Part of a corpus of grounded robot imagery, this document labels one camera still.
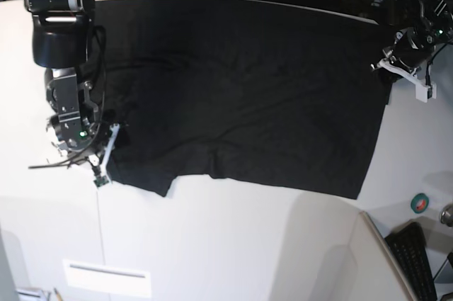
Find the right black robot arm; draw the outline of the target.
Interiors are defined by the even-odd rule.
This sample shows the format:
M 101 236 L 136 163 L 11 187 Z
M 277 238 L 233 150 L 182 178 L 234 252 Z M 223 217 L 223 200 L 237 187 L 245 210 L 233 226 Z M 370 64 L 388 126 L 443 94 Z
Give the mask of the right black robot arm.
M 96 0 L 23 0 L 32 16 L 32 51 L 45 69 L 47 102 L 55 114 L 47 129 L 71 166 L 99 153 L 105 103 L 91 99 L 97 81 L 107 81 L 105 28 L 95 25 Z

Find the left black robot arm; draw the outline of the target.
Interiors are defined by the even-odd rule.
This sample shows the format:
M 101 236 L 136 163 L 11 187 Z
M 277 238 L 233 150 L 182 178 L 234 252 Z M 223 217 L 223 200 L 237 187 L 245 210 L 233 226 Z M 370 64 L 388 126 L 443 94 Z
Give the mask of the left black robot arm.
M 446 0 L 391 0 L 404 25 L 401 38 L 383 49 L 391 66 L 414 72 L 439 44 L 452 41 L 452 12 Z

